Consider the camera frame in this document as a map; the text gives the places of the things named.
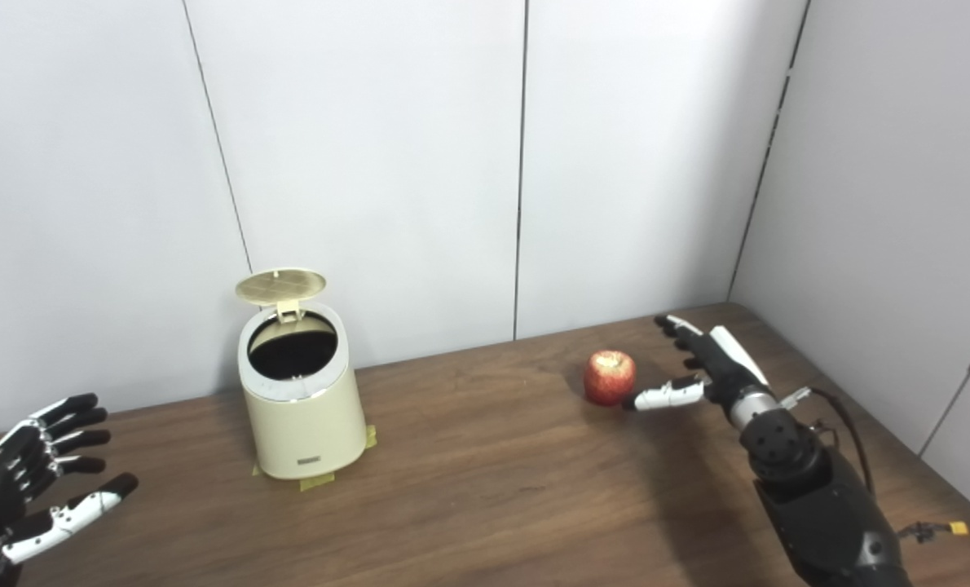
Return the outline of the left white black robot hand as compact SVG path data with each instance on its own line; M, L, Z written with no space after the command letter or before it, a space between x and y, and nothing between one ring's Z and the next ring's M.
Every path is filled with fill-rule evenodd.
M97 395L70 396L23 417L0 438L0 586L15 586L26 562L86 530L139 486L138 477L123 473L63 505L29 512L61 477L105 471L105 460L78 450L110 442L110 431L95 427L106 419Z

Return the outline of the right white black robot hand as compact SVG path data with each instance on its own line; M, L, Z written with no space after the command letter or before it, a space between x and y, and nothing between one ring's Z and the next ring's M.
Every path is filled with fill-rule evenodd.
M704 332L675 315L657 316L654 323L665 337L672 339L677 349L690 354L684 360L686 367L703 373L676 377L656 389L634 391L620 402L623 409L645 412L697 404L704 399L730 413L750 394L772 396L768 380L756 361L722 324Z

